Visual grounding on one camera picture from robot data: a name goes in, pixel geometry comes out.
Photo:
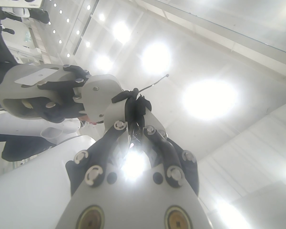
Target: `metal screw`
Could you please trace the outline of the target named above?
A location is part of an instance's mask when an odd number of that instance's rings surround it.
[[[47,83],[47,81],[39,81],[39,82],[37,83],[37,85],[41,86],[41,85],[44,85],[44,84],[46,84],[46,83]]]
[[[83,83],[83,82],[84,82],[84,79],[82,79],[82,78],[77,78],[77,79],[75,80],[75,82],[76,82],[76,83]]]
[[[103,169],[99,165],[90,167],[85,174],[85,182],[89,186],[94,184],[94,180],[103,173]]]
[[[84,157],[85,158],[88,158],[89,154],[88,154],[88,151],[87,150],[81,150],[80,152],[78,152],[75,156],[74,156],[74,162],[76,164],[79,164],[83,159]]]
[[[151,126],[151,125],[148,125],[146,130],[147,130],[147,134],[148,135],[152,135],[152,134],[154,134],[156,132],[155,128],[153,126]]]
[[[55,102],[49,102],[46,104],[46,108],[53,108],[56,106],[56,103]]]
[[[188,150],[184,150],[182,152],[182,159],[184,161],[192,161],[192,162],[196,162],[196,157],[192,154],[192,152],[188,151]]]

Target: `ceiling light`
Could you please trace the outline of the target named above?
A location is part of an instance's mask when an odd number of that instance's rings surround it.
[[[151,74],[162,74],[170,66],[169,49],[162,43],[154,43],[148,46],[142,56],[144,69]]]
[[[184,94],[183,103],[190,114],[204,120],[222,117],[234,106],[236,92],[228,83],[204,80],[191,85]]]
[[[104,14],[100,14],[98,18],[99,18],[101,21],[105,21],[105,16],[104,16]]]
[[[130,38],[130,31],[124,22],[119,22],[113,27],[113,35],[122,44],[125,44]]]
[[[145,170],[143,154],[135,151],[129,152],[121,169],[128,179],[135,180]]]
[[[96,60],[96,67],[104,72],[108,72],[113,63],[107,56],[99,56]]]
[[[226,225],[231,228],[238,228],[238,229],[250,229],[248,222],[245,218],[240,214],[240,212],[229,205],[228,203],[222,202],[217,207],[218,213],[226,223]]]

